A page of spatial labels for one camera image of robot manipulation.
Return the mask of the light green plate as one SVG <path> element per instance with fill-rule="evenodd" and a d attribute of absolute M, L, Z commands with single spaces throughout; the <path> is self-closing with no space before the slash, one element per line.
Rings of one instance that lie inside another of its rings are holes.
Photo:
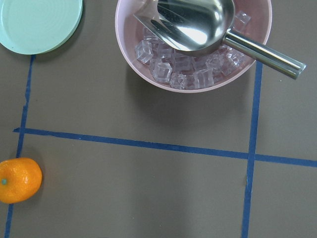
<path fill-rule="evenodd" d="M 0 44 L 23 55 L 50 52 L 73 35 L 82 11 L 82 0 L 2 0 Z"/>

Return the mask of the steel ice scoop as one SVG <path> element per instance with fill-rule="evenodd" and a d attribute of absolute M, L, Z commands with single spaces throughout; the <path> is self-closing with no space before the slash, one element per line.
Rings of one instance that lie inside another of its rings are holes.
<path fill-rule="evenodd" d="M 147 0 L 134 17 L 184 54 L 204 56 L 227 45 L 297 79 L 306 64 L 233 30 L 235 13 L 232 0 Z"/>

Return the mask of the orange mandarin fruit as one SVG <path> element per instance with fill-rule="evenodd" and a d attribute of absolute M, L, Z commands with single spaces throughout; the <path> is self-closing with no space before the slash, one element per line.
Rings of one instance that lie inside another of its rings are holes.
<path fill-rule="evenodd" d="M 43 174 L 30 158 L 15 158 L 0 163 L 0 201 L 18 203 L 32 197 L 42 184 Z"/>

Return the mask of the pink bowl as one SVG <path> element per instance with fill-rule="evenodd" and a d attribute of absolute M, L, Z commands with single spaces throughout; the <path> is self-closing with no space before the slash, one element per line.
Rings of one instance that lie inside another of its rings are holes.
<path fill-rule="evenodd" d="M 220 46 L 204 57 L 178 53 L 134 17 L 144 3 L 143 0 L 118 1 L 115 32 L 127 63 L 152 85 L 179 93 L 210 91 L 237 79 L 255 63 L 229 46 Z"/>

